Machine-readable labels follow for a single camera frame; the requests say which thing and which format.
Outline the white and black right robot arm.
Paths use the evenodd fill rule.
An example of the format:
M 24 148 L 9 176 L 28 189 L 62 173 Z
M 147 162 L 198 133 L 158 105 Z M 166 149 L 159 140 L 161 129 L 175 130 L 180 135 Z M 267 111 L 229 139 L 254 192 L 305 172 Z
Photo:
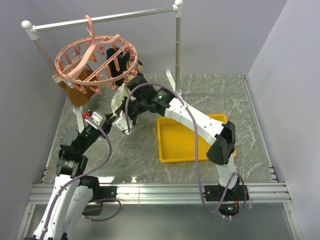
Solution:
M 236 127 L 233 122 L 209 117 L 167 86 L 147 82 L 141 75 L 117 88 L 111 108 L 118 115 L 117 127 L 123 127 L 125 133 L 131 131 L 138 115 L 144 112 L 167 117 L 194 131 L 197 138 L 202 137 L 210 145 L 206 157 L 216 165 L 221 196 L 231 200 L 238 194 L 239 178 L 234 163 Z

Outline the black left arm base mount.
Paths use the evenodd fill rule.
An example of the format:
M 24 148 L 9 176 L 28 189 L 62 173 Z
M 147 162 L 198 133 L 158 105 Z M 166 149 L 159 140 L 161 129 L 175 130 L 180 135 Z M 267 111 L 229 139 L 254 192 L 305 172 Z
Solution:
M 117 196 L 118 187 L 115 185 L 111 186 L 101 186 L 98 190 L 98 193 L 92 197 L 89 204 L 84 208 L 84 216 L 99 216 L 103 209 L 105 203 L 115 203 Z

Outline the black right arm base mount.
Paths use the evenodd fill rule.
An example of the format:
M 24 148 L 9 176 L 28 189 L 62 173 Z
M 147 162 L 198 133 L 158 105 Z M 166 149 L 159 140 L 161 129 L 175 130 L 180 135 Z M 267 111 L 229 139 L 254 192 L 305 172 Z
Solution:
M 248 188 L 242 184 L 227 190 L 220 185 L 205 185 L 202 196 L 204 209 L 208 214 L 219 214 L 223 219 L 228 218 L 230 221 L 244 210 L 250 200 Z M 216 207 L 209 209 L 207 203 L 210 202 L 217 202 Z

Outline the pink round clip hanger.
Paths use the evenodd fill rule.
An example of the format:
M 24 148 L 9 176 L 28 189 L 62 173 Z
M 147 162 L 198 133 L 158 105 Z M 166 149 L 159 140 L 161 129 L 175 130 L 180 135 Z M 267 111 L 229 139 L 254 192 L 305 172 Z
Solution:
M 137 49 L 120 34 L 97 35 L 90 16 L 85 18 L 89 20 L 89 37 L 68 44 L 57 54 L 55 75 L 83 94 L 87 92 L 85 86 L 100 94 L 104 86 L 116 89 L 127 84 L 128 74 L 136 70 Z M 128 60 L 132 62 L 129 69 Z

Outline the pale green white underwear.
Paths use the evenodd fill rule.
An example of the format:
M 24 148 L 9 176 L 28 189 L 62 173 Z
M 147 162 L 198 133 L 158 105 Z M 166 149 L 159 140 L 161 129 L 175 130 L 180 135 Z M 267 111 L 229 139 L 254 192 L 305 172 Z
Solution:
M 115 94 L 111 99 L 111 110 L 114 115 L 116 115 L 114 113 L 115 103 L 118 103 L 124 97 L 128 97 L 130 92 L 130 89 L 124 83 L 116 90 Z

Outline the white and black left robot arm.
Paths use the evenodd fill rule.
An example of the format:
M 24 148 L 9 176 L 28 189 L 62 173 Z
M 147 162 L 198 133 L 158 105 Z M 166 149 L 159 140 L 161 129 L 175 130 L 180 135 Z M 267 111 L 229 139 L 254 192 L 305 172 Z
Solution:
M 84 155 L 99 137 L 109 140 L 116 117 L 90 111 L 84 119 L 88 125 L 82 132 L 69 128 L 63 133 L 53 190 L 31 240 L 70 240 L 87 204 L 117 201 L 116 187 L 101 187 L 99 179 L 91 175 L 101 165 L 85 171 L 88 158 Z

